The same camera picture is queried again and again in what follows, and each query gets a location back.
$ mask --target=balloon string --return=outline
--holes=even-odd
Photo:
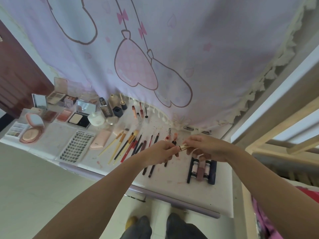
[[[135,11],[136,17],[138,18],[138,13],[137,13],[136,8],[135,8],[135,6],[134,6],[133,0],[131,0],[131,2],[132,2],[132,5],[133,5],[133,7],[134,7],[134,11]],[[140,23],[140,21],[139,21],[139,18],[138,18],[138,24],[140,25],[140,28],[142,29],[142,26],[141,26],[141,23]],[[143,35],[143,39],[144,39],[144,42],[145,42],[145,45],[146,45],[146,49],[148,50],[144,33],[142,33],[142,35]]]
[[[117,0],[115,0],[115,1],[116,1],[116,4],[117,4],[117,7],[118,7],[118,8],[119,8],[119,10],[120,10],[120,14],[121,14],[121,16],[123,16],[123,14],[122,14],[122,10],[121,10],[121,7],[120,7],[120,5],[119,5],[118,1],[117,1]],[[125,23],[124,18],[123,18],[123,23],[124,23],[124,27],[125,27],[125,29],[127,30],[127,27],[126,27],[126,23]]]

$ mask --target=white floor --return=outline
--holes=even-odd
[[[94,182],[72,174],[41,158],[0,143],[0,237],[32,238],[56,213]],[[120,238],[130,215],[146,214],[153,239],[165,238],[170,204],[124,196],[101,238]],[[207,238],[235,239],[233,219],[210,218],[186,212],[187,223]]]

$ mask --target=pink case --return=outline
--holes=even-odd
[[[101,130],[90,145],[90,149],[101,149],[106,144],[112,132]]]

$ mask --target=pink bow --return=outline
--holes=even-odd
[[[117,14],[117,19],[119,20],[120,25],[121,25],[123,19],[125,19],[127,21],[129,20],[129,17],[127,16],[125,9],[123,10],[122,15],[119,13],[116,13],[116,14]]]
[[[140,33],[141,38],[143,38],[143,34],[147,35],[147,32],[142,22],[141,22],[141,28],[138,29],[138,32]]]

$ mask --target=wooden door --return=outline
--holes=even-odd
[[[49,95],[54,86],[0,21],[0,109],[18,118],[33,107],[32,93]]]

